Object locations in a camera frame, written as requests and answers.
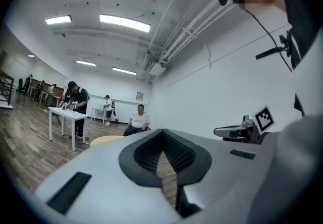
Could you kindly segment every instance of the stool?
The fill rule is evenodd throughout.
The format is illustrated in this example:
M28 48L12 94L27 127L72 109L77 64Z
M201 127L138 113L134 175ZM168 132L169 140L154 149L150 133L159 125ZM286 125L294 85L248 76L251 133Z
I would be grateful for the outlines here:
M101 136L101 137L98 137L98 138L94 139L91 142L90 147L93 147L95 145L99 145L99 144L102 144L102 143L106 143L106 142L109 142L109 141L118 140L118 139L121 139L121 138L124 138L124 136L118 136L118 135Z

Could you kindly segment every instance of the gray surface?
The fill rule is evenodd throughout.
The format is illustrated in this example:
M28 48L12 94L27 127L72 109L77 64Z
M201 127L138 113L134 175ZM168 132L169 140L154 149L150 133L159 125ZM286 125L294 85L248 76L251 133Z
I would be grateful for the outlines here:
M77 171L92 175L66 217L82 223L171 223L181 219L160 188L136 185L119 167L121 150L153 131L87 149L55 171L36 190L47 202Z
M205 179L199 184L185 187L190 202L203 203L203 205L210 203L212 200L213 202L203 211L186 218L183 223L247 223L254 197L261 187L271 164L277 136L277 133L268 134L262 145L228 142L230 143L230 147L234 144L233 147L237 149L242 149L243 145L245 145L246 148L249 146L250 148L258 146L259 151L254 160L250 160L250 164L245 165L246 167L243 171L237 170L235 167L231 168L232 171L239 172L238 176L231 173L231 177L229 178L222 172L214 173L214 176L208 176L207 174ZM233 161L228 160L227 157L223 157L221 161L223 160L230 162L231 164L233 163ZM226 165L224 162L222 162L222 164L223 167L229 167L229 164ZM222 180L223 183L219 186L215 186L214 182L217 182L217 180ZM227 182L230 182L231 187L225 184ZM208 193L214 194L215 198L212 198Z
M202 209L225 195L260 158L257 155L261 150L260 145L212 140L176 130L170 131L207 149L212 156L212 165L204 178L199 183L184 187L187 200ZM230 151L233 149L255 153L256 157L249 160L232 155Z
M83 223L262 223L281 215L314 177L323 141L321 118L304 117L262 145L224 142L170 130L207 149L212 165L204 178L184 190L202 210L188 218L169 206L159 188L139 187L121 171L120 151L148 131L86 150L37 189L47 201L76 171L93 174L67 217ZM232 149L256 154L254 160Z

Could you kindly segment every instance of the railing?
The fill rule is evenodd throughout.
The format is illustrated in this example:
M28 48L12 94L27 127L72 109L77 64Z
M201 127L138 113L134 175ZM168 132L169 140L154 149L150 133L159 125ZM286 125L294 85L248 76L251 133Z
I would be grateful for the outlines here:
M0 70L0 101L7 101L10 105L14 78Z

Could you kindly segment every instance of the qr-like tag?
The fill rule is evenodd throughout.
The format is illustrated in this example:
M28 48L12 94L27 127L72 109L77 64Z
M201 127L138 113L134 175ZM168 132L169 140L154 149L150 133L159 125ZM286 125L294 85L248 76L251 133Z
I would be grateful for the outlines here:
M250 117L257 125L259 133L264 133L268 128L275 124L274 118L267 105L262 106L252 114Z

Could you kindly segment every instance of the black slot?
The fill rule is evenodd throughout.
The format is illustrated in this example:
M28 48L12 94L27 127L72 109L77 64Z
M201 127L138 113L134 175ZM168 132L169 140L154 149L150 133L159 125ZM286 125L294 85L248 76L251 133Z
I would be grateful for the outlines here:
M66 184L48 201L47 205L61 214L65 214L82 192L92 176L77 172Z
M236 156L239 156L239 157L243 157L243 158L247 158L247 159L250 159L250 160L253 160L254 157L256 156L256 154L254 154L254 153L250 153L250 152L242 151L242 150L237 150L237 149L231 150L230 154L236 155Z

